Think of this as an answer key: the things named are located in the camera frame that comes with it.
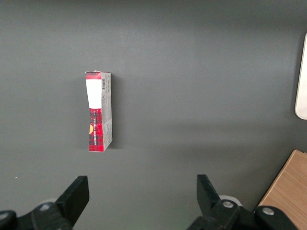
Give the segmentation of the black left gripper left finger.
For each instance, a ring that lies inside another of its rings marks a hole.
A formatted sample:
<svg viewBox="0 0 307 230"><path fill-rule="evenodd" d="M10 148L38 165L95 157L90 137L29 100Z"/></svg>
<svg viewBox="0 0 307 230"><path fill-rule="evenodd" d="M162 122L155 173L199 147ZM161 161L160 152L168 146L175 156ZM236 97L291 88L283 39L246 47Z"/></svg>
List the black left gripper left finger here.
<svg viewBox="0 0 307 230"><path fill-rule="evenodd" d="M87 176L78 176L55 202L45 202L18 217L13 210L0 212L2 230L71 230L89 202Z"/></svg>

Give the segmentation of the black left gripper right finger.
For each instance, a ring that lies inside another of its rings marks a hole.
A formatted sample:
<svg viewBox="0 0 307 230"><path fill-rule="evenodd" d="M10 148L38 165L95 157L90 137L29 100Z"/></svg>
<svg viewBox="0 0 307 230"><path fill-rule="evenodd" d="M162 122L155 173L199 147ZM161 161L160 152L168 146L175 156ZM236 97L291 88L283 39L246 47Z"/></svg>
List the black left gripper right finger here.
<svg viewBox="0 0 307 230"><path fill-rule="evenodd" d="M280 209L258 206L248 211L230 199L221 199L205 174L197 175L197 201L202 215L189 230L296 230Z"/></svg>

